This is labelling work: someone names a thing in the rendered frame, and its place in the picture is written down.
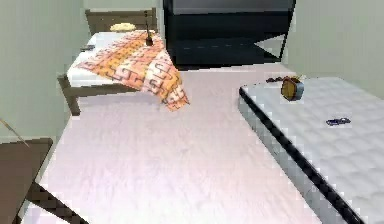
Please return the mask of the brown wooden bed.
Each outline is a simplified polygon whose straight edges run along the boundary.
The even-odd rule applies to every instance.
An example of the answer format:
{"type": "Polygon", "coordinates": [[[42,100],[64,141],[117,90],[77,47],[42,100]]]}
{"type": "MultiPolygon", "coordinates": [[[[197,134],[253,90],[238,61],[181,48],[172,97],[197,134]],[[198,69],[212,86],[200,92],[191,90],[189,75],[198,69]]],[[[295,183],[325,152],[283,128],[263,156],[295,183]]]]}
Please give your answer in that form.
{"type": "Polygon", "coordinates": [[[95,49],[81,52],[67,72],[57,78],[72,116],[80,115],[79,97],[134,92],[134,89],[124,86],[118,81],[112,81],[84,69],[79,69],[76,65],[87,60],[98,50],[122,36],[121,33],[110,31],[112,25],[131,22],[138,29],[146,29],[145,10],[148,12],[149,28],[157,31],[157,12],[155,8],[139,11],[85,10],[88,27],[91,31],[91,39],[86,45],[95,45],[95,49]]]}

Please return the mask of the round brown alarm clock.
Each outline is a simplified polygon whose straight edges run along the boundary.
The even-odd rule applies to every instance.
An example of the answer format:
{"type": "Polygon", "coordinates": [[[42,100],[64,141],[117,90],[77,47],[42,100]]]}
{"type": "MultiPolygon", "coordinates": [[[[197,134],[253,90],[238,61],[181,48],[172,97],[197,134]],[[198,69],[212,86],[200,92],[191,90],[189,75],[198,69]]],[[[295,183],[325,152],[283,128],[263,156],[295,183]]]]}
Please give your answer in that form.
{"type": "Polygon", "coordinates": [[[297,78],[285,77],[282,81],[281,95],[288,101],[297,101],[302,98],[304,84],[297,78]]]}

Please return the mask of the orange patterned blanket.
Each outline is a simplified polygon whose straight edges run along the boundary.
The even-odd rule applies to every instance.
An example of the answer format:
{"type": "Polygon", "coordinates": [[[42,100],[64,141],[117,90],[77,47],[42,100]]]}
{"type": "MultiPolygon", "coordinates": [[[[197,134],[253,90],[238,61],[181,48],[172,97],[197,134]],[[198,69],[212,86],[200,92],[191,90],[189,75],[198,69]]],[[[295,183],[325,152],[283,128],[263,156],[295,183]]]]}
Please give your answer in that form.
{"type": "Polygon", "coordinates": [[[76,67],[130,88],[150,92],[170,111],[176,111],[189,103],[180,72],[171,61],[161,37],[153,31],[151,36],[153,46],[147,46],[146,31],[128,32],[76,67]]]}

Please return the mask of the small dark blue object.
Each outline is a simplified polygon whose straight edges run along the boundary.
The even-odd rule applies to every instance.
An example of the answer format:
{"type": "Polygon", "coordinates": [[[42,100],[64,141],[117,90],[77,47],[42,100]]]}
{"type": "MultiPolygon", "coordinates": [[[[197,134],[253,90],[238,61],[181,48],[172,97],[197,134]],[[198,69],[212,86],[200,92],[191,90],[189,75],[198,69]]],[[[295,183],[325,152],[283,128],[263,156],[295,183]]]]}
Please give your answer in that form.
{"type": "Polygon", "coordinates": [[[351,123],[351,120],[345,117],[326,120],[326,124],[329,126],[344,125],[348,123],[351,123]]]}

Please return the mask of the thin tan stick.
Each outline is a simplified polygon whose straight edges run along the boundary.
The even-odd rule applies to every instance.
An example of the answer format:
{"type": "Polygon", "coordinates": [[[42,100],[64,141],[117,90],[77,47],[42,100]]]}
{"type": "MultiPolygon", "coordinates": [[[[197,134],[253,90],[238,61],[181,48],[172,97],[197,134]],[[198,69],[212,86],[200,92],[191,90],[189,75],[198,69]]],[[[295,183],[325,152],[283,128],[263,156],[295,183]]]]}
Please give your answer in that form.
{"type": "Polygon", "coordinates": [[[29,144],[24,140],[17,132],[14,130],[5,120],[0,118],[0,122],[9,130],[11,131],[21,142],[24,143],[28,148],[30,148],[29,144]]]}

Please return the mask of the black shelf unit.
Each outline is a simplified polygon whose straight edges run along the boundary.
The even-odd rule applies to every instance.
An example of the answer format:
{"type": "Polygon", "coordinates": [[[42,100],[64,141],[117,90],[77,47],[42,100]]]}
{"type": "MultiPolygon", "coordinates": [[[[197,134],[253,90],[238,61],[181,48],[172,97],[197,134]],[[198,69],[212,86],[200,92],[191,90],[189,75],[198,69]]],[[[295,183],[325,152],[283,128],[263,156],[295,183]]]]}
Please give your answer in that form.
{"type": "Polygon", "coordinates": [[[275,63],[261,44],[287,37],[297,0],[161,0],[166,49],[182,70],[275,63]]]}

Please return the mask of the pale yellow pillow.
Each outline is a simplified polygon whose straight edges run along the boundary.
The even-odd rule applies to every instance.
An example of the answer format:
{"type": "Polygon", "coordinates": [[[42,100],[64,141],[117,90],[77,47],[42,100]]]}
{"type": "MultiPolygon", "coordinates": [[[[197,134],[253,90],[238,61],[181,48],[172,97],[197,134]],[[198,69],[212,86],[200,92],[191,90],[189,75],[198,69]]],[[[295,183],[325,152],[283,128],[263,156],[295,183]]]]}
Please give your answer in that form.
{"type": "Polygon", "coordinates": [[[110,27],[111,32],[130,32],[136,29],[136,26],[131,23],[117,23],[110,27]]]}

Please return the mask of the white quilted mattress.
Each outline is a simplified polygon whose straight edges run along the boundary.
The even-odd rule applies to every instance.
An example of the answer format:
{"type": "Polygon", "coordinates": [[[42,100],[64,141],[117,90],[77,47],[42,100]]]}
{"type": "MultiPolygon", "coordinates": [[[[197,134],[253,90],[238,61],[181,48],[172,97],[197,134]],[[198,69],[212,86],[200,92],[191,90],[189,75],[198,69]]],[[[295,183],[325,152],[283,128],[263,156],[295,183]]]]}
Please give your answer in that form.
{"type": "Polygon", "coordinates": [[[298,101],[280,82],[242,86],[239,111],[322,224],[384,224],[384,100],[338,77],[303,84],[298,101]]]}

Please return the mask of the thin black bat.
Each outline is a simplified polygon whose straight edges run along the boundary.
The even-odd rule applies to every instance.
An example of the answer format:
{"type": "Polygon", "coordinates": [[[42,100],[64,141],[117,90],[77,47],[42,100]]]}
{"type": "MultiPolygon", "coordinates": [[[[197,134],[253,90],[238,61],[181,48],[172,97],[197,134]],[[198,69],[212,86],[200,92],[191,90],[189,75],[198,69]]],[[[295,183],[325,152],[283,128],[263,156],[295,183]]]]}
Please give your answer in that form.
{"type": "Polygon", "coordinates": [[[147,33],[147,37],[145,39],[146,45],[153,46],[153,39],[151,36],[151,32],[149,30],[149,24],[148,24],[148,12],[146,10],[144,11],[144,17],[145,17],[145,26],[146,26],[146,33],[147,33]]]}

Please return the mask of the dark brown table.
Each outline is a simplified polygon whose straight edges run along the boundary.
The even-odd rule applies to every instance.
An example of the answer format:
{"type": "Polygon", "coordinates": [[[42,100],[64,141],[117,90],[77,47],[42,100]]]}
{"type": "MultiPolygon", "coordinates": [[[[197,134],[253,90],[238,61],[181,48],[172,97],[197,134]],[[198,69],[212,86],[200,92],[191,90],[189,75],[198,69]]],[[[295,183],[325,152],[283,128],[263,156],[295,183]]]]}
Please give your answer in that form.
{"type": "Polygon", "coordinates": [[[89,224],[53,196],[35,178],[53,144],[39,138],[0,144],[0,224],[20,224],[18,212],[25,200],[68,222],[89,224]]]}

